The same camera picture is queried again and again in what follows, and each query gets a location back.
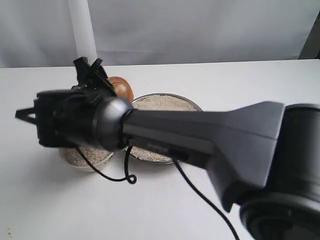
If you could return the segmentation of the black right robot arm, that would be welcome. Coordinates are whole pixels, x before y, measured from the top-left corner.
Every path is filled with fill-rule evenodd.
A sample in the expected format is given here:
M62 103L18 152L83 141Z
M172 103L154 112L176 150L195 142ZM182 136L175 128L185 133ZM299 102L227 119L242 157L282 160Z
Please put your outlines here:
M221 205L256 240L320 237L320 108L264 101L225 112L138 110L102 68L74 61L78 85L39 92L39 143L139 147L207 171Z

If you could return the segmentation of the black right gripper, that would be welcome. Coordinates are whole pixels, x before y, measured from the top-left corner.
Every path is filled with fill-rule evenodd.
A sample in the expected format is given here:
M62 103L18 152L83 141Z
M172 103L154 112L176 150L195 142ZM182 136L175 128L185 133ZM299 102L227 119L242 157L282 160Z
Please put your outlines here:
M97 58L88 69L88 58L73 61L77 86L37 93L33 101L39 144L48 148L91 146L117 149L118 130L103 136L99 114L117 96ZM87 75L87 85L83 85Z

